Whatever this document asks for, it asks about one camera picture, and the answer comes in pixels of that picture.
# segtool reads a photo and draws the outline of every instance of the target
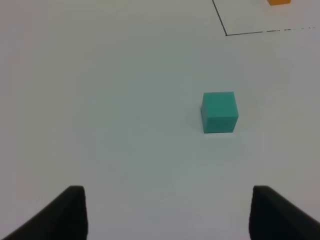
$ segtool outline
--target teal cube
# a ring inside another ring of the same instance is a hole
[[[232,133],[239,117],[234,92],[204,93],[201,117],[205,134]]]

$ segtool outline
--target white table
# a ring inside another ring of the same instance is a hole
[[[319,40],[226,37],[210,0],[0,1],[0,238],[70,185],[89,240],[248,240],[254,185],[320,220]],[[219,91],[235,132],[203,134]]]

